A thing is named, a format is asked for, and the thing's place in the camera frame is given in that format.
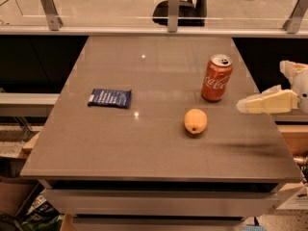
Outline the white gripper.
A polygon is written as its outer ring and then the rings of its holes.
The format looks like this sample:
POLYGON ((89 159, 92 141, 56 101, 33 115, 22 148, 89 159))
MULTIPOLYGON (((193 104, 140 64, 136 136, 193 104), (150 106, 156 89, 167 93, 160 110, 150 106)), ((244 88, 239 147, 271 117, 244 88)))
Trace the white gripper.
POLYGON ((277 85, 259 94, 250 95, 238 101, 237 109, 240 113, 281 114, 297 108, 308 113, 308 64, 281 61, 279 67, 280 72, 292 84, 292 90, 282 90, 277 85))

